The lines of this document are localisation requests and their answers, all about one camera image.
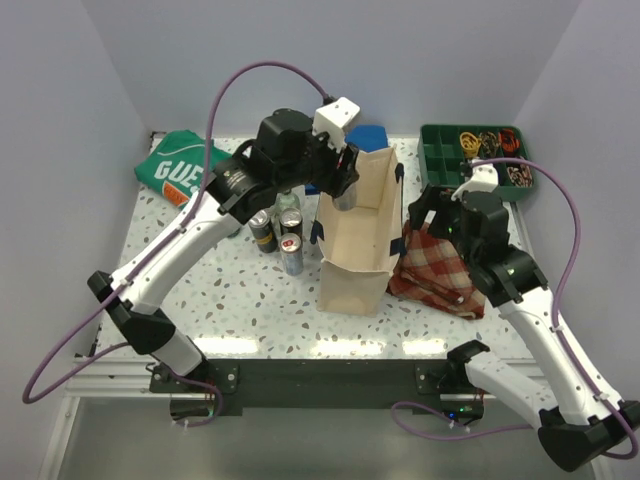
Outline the red tab can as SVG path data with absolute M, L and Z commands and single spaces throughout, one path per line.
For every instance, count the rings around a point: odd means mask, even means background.
M 295 233 L 285 233 L 279 245 L 284 271 L 291 276 L 299 275 L 304 268 L 301 238 Z
M 339 211 L 349 211 L 357 204 L 357 189 L 353 183 L 347 187 L 345 192 L 332 200 L 333 206 Z

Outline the green cap soda bottle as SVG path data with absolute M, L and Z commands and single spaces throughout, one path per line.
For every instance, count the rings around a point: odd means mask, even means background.
M 276 199 L 276 207 L 279 211 L 284 211 L 289 208 L 300 208 L 300 199 L 296 193 L 292 190 L 279 193 Z

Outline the black can silver tab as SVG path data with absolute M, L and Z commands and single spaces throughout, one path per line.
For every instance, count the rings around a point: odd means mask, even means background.
M 279 227 L 282 235 L 295 234 L 303 238 L 303 215 L 298 208 L 289 207 L 280 212 Z

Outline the beige canvas tote bag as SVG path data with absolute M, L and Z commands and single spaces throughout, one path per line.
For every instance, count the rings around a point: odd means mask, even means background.
M 403 250 L 404 166 L 387 147 L 361 152 L 356 169 L 351 209 L 319 197 L 310 234 L 322 253 L 317 309 L 373 316 Z

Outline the black can foil top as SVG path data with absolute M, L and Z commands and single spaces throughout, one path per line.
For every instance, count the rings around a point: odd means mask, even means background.
M 278 242 L 267 210 L 258 211 L 248 221 L 248 225 L 257 248 L 262 253 L 273 253 L 278 249 Z

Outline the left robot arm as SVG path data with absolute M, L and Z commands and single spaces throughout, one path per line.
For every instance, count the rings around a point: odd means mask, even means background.
M 89 278 L 129 345 L 164 363 L 183 391 L 205 385 L 206 358 L 162 312 L 166 295 L 204 254 L 271 207 L 278 193 L 306 184 L 333 198 L 353 193 L 358 149 L 346 135 L 359 114 L 344 97 L 313 116 L 276 110 L 255 138 L 215 166 L 202 191 L 141 253 L 111 274 Z

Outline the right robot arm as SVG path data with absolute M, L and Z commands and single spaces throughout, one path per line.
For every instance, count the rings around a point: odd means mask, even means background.
M 546 454 L 567 472 L 634 439 L 638 402 L 623 399 L 606 381 L 554 311 L 546 277 L 510 241 L 510 215 L 500 197 L 428 186 L 408 211 L 411 229 L 427 227 L 454 247 L 473 286 L 515 329 L 547 381 L 541 386 L 504 365 L 482 342 L 469 341 L 448 354 L 448 386 L 459 393 L 475 386 L 498 397 L 527 421 Z

